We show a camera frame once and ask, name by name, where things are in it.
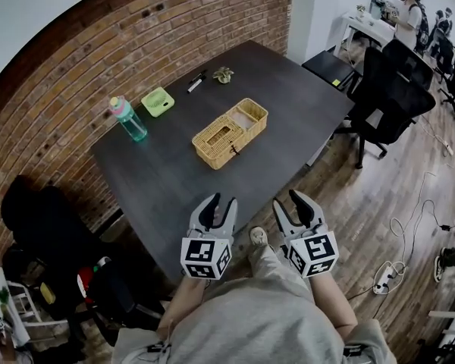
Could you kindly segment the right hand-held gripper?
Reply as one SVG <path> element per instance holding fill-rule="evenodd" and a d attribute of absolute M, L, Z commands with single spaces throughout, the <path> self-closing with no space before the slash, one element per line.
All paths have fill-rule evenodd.
<path fill-rule="evenodd" d="M 324 222 L 322 208 L 314 200 L 298 190 L 289 190 L 289 195 L 302 226 L 313 228 Z M 290 237 L 286 243 L 286 258 L 301 278 L 330 272 L 339 258 L 334 232 L 319 227 L 296 234 L 297 226 L 276 198 L 272 201 L 272 209 L 281 233 Z"/>

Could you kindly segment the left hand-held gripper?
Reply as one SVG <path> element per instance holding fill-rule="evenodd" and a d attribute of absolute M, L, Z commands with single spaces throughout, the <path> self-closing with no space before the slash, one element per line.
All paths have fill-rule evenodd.
<path fill-rule="evenodd" d="M 189 236 L 182 239 L 180 263 L 189 278 L 220 280 L 231 259 L 234 227 L 237 221 L 238 202 L 232 198 L 227 204 L 220 224 L 218 217 L 220 193 L 204 199 L 190 215 Z M 209 230 L 203 233 L 198 230 Z"/>

